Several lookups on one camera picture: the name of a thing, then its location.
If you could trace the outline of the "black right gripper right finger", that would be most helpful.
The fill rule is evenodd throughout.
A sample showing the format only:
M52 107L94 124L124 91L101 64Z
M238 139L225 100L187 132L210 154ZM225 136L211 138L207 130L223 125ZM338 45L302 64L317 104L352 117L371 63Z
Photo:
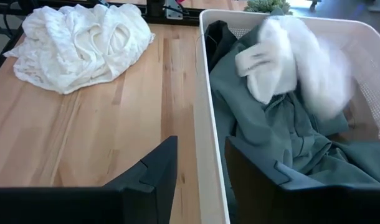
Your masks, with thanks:
M380 223L380 185L325 185L233 136L225 158L239 223Z

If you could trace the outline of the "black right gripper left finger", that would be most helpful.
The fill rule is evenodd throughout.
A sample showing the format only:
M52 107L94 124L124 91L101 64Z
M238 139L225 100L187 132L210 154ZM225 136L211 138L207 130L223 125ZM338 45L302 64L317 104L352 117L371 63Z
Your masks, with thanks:
M178 138L101 187L0 188L0 223L169 223Z

